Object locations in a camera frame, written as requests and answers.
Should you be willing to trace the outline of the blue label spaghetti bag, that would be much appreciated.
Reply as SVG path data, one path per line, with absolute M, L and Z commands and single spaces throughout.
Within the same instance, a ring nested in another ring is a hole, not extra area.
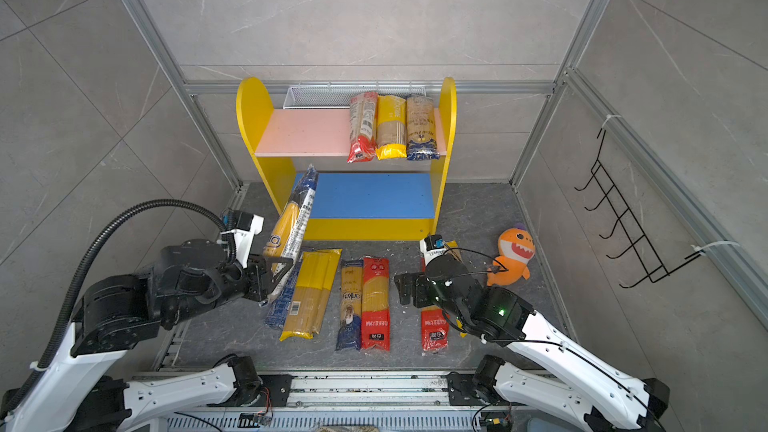
M 273 227 L 263 256 L 268 266 L 270 291 L 268 303 L 274 302 L 288 281 L 298 260 L 313 208 L 319 173 L 310 165 L 293 188 L 277 224 Z

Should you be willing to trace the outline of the blue bottom spaghetti bag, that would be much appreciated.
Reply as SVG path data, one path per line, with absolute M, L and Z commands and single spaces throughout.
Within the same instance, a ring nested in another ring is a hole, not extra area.
M 406 99 L 406 157 L 410 161 L 437 160 L 434 103 L 428 96 Z

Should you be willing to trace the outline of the red spaghetti bag white label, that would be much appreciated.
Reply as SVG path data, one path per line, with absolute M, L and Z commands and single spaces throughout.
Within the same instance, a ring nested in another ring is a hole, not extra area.
M 373 91 L 354 96 L 350 101 L 350 150 L 347 162 L 367 162 L 375 156 L 375 124 L 378 94 Z

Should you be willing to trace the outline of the dark blue spaghetti box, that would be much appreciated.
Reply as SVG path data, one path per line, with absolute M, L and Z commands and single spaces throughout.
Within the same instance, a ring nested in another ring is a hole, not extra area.
M 278 298 L 271 304 L 265 318 L 265 325 L 274 330 L 282 330 L 289 315 L 293 303 L 293 295 L 296 289 L 298 273 L 291 275 L 286 282 Z

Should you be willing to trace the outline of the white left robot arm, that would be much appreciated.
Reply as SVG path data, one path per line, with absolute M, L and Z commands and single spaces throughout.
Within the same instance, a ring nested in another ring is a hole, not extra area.
M 230 355 L 213 367 L 155 381 L 112 379 L 109 369 L 137 344 L 237 299 L 264 303 L 293 260 L 252 252 L 259 216 L 233 211 L 213 218 L 221 238 L 193 239 L 163 249 L 132 274 L 87 285 L 86 277 L 111 236 L 129 219 L 156 208 L 210 211 L 180 199 L 142 202 L 112 219 L 81 259 L 49 342 L 24 384 L 2 401 L 5 431 L 133 431 L 157 426 L 195 407 L 256 402 L 263 382 L 253 361 Z

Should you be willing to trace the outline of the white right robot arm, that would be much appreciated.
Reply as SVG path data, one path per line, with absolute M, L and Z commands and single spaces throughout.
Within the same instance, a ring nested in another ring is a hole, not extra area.
M 486 355 L 465 394 L 486 405 L 534 407 L 584 431 L 663 430 L 666 384 L 599 359 L 514 292 L 482 284 L 453 253 L 443 252 L 427 260 L 423 272 L 398 274 L 394 281 L 402 304 L 435 306 L 454 330 L 508 349 L 546 372 L 538 375 Z

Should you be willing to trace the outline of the yellow shelf with coloured boards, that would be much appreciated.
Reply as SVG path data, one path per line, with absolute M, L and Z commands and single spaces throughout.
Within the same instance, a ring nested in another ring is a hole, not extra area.
M 456 82 L 443 81 L 436 123 L 437 159 L 426 171 L 322 172 L 305 237 L 315 241 L 418 241 L 437 230 L 458 119 Z M 332 158 L 349 148 L 345 109 L 277 109 L 257 78 L 237 91 L 240 135 L 276 208 L 302 176 L 295 158 Z

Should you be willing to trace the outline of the yellow clear spaghetti bag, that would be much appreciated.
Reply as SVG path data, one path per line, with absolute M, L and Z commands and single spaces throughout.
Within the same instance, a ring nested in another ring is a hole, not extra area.
M 459 262 L 462 261 L 461 253 L 460 253 L 460 250 L 458 249 L 458 243 L 456 241 L 445 241 L 444 245 L 448 250 L 449 254 L 451 254 Z M 453 319 L 453 323 L 455 324 L 454 329 L 456 329 L 459 332 L 459 336 L 461 338 L 466 338 L 467 333 L 462 328 L 461 320 L 458 317 L 455 317 Z

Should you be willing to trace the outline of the red yellow spaghetti bag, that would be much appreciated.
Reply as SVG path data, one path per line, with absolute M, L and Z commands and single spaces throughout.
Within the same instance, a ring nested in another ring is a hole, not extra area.
M 421 343 L 424 352 L 437 352 L 447 347 L 449 324 L 436 306 L 421 310 Z

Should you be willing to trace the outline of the orange shark plush toy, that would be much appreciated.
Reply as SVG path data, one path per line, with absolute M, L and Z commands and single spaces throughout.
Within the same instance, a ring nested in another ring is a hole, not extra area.
M 509 286 L 520 279 L 528 280 L 528 262 L 535 255 L 535 244 L 527 228 L 518 223 L 504 231 L 497 242 L 499 255 L 494 263 L 498 270 L 487 273 L 488 286 Z

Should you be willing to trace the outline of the blue gold spaghetti bag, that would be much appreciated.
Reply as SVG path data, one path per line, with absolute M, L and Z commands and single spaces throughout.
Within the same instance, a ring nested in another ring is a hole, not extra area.
M 362 347 L 362 259 L 345 260 L 341 264 L 340 325 L 336 339 L 336 351 L 360 350 Z

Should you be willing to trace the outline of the yellow top spaghetti bag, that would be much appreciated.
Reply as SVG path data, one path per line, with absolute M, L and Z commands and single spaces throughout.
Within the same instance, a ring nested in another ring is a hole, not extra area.
M 339 269 L 341 249 L 304 252 L 288 315 L 279 340 L 307 340 L 322 328 L 331 289 Z

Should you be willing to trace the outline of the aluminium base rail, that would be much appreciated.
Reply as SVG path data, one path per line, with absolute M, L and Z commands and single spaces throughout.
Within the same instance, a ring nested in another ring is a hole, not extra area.
M 478 341 L 483 350 L 496 347 L 514 353 L 471 335 L 461 343 L 468 345 L 471 340 Z M 275 374 L 286 378 L 283 383 L 268 384 L 271 404 L 279 403 L 281 392 L 297 390 L 298 397 L 289 397 L 288 401 L 304 406 L 432 405 L 446 401 L 447 391 L 454 385 L 452 380 L 459 375 L 466 378 L 462 389 L 464 398 L 477 399 L 465 394 L 464 390 L 469 387 L 483 359 L 474 367 L 446 365 L 441 356 L 426 354 L 419 344 L 410 342 L 396 346 L 390 352 L 345 352 L 336 356 L 332 351 L 324 350 L 321 354 L 330 359 L 329 367 L 301 371 L 291 368 L 293 345 L 269 340 L 260 349 L 274 355 Z M 538 375 L 546 373 L 540 365 L 532 371 L 522 369 Z M 210 404 L 221 404 L 226 408 L 249 405 L 258 399 L 265 386 L 263 374 L 251 351 L 222 350 L 217 353 L 215 362 L 206 363 L 198 372 L 166 379 L 130 381 L 123 390 L 123 404 L 131 414 L 120 427 L 128 431 L 155 417 L 167 417 L 176 411 Z

